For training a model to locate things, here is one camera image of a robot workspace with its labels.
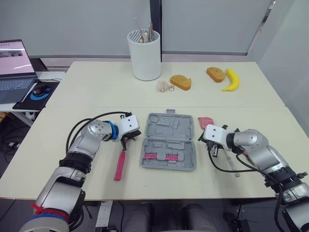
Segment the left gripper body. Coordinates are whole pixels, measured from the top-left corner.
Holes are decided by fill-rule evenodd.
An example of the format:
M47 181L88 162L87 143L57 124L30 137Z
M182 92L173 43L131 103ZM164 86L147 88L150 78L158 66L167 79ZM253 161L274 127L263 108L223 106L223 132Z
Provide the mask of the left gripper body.
M126 143L128 140L133 140L135 141L135 138L141 135L141 131L140 130L135 130L132 132L128 132L126 134L124 134L121 138L121 142Z

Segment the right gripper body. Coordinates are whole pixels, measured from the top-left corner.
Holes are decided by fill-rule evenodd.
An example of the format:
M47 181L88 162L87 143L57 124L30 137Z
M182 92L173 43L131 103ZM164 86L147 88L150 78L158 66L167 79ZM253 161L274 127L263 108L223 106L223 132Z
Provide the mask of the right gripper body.
M213 157L218 157L218 144L213 141L207 142L207 150L210 152L210 155Z

